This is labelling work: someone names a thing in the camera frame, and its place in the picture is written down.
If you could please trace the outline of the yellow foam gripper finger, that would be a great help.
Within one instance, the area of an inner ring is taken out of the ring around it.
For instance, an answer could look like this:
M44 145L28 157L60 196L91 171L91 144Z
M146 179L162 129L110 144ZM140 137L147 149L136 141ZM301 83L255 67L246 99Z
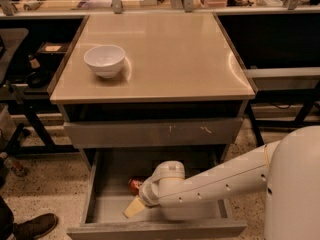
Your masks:
M145 209L145 204L139 196L136 196L131 203L124 210L123 214L126 218L131 218L132 216L140 213Z

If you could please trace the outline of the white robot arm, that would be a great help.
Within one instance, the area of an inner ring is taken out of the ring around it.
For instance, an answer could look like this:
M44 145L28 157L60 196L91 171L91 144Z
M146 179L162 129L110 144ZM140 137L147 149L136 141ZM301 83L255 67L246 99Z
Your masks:
M187 178L179 161L165 161L124 210L128 218L147 207L189 212L209 201L266 191L265 240L320 239L320 127L297 129Z

